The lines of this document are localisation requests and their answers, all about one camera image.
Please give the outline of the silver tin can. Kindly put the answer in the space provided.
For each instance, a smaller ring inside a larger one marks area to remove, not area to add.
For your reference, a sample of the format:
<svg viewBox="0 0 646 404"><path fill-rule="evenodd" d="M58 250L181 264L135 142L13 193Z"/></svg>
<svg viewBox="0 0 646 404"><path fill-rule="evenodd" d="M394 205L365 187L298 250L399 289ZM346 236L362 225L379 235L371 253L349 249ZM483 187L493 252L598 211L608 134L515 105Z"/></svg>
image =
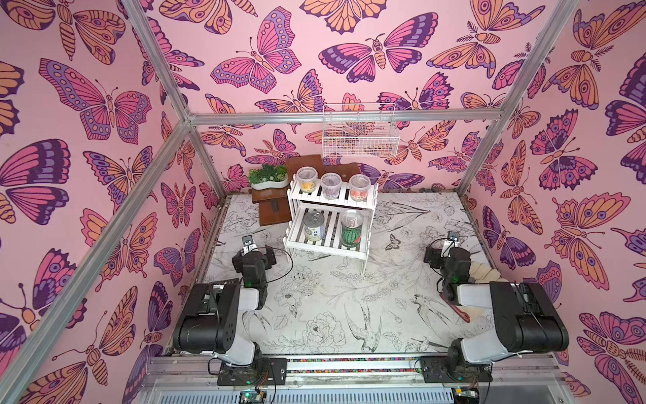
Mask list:
<svg viewBox="0 0 646 404"><path fill-rule="evenodd" d="M308 210L303 218L304 236L309 242L319 242L325 235L325 215L319 210Z"/></svg>

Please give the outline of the jar with yellow seeds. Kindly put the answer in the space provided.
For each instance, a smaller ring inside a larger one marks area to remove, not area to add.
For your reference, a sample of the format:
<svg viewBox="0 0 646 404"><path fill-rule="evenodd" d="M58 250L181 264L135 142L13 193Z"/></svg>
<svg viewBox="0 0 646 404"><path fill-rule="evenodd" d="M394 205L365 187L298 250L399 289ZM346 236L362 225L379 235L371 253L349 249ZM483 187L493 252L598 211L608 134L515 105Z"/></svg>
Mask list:
<svg viewBox="0 0 646 404"><path fill-rule="evenodd" d="M312 194L316 188L318 172L315 168L306 166L300 168L296 173L296 179L300 189L305 194Z"/></svg>

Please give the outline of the green watermelon can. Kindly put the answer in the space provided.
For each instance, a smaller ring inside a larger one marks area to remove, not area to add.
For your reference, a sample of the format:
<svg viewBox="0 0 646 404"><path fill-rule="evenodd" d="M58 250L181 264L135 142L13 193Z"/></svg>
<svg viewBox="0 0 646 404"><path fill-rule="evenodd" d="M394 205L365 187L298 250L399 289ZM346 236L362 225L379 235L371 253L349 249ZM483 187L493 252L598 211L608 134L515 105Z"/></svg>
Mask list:
<svg viewBox="0 0 646 404"><path fill-rule="evenodd" d="M341 245L347 248L358 247L362 240L363 215L359 210L346 210L341 215Z"/></svg>

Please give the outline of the jar with purple seeds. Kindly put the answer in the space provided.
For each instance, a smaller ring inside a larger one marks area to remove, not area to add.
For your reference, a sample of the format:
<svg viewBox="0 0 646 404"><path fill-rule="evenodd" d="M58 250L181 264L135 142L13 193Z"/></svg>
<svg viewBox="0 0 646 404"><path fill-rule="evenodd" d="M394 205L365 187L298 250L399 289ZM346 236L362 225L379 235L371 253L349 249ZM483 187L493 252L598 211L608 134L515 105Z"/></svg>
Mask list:
<svg viewBox="0 0 646 404"><path fill-rule="evenodd" d="M327 200L336 200L341 193L342 177L337 173L326 173L321 177L321 194Z"/></svg>

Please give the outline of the jar with red seeds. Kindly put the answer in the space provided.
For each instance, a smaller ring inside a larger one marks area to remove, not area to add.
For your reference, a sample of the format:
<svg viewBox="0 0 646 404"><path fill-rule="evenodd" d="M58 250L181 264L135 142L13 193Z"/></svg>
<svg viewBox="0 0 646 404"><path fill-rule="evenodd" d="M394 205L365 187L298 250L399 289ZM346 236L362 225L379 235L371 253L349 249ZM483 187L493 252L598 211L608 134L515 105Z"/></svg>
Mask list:
<svg viewBox="0 0 646 404"><path fill-rule="evenodd" d="M372 188L370 178L363 174L355 174L348 181L350 198L356 202L365 201Z"/></svg>

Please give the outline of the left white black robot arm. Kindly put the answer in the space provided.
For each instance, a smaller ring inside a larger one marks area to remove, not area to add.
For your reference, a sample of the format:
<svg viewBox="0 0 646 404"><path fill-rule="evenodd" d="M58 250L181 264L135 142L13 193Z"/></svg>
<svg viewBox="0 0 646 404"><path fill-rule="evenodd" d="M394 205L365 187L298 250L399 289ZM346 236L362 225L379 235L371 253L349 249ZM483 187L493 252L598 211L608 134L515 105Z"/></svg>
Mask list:
<svg viewBox="0 0 646 404"><path fill-rule="evenodd" d="M267 271L277 264L273 247L245 247L233 258L239 277L195 284L173 331L173 349L209 354L220 361L218 384L255 385L274 382L274 364L259 345L237 331L238 318L264 308Z"/></svg>

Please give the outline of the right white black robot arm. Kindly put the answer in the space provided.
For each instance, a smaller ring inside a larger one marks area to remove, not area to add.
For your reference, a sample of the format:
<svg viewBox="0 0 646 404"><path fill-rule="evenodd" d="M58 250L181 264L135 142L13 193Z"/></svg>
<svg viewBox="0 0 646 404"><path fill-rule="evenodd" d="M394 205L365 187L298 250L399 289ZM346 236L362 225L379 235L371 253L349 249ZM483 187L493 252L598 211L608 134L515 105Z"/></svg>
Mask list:
<svg viewBox="0 0 646 404"><path fill-rule="evenodd" d="M440 271L440 296L452 308L490 309L493 328L457 338L445 355L420 358L425 382L491 381L491 366L512 356L561 353L569 333L538 283L471 279L471 254L462 247L427 247L424 262Z"/></svg>

